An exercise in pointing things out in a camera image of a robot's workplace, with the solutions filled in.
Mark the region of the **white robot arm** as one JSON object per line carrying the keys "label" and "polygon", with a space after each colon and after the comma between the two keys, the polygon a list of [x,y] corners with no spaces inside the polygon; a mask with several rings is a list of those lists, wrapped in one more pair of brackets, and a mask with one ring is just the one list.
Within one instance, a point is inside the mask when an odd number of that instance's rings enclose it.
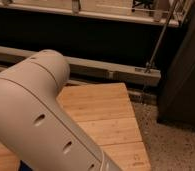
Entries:
{"label": "white robot arm", "polygon": [[54,50],[0,72],[0,142],[33,171],[122,171],[57,102],[69,75]]}

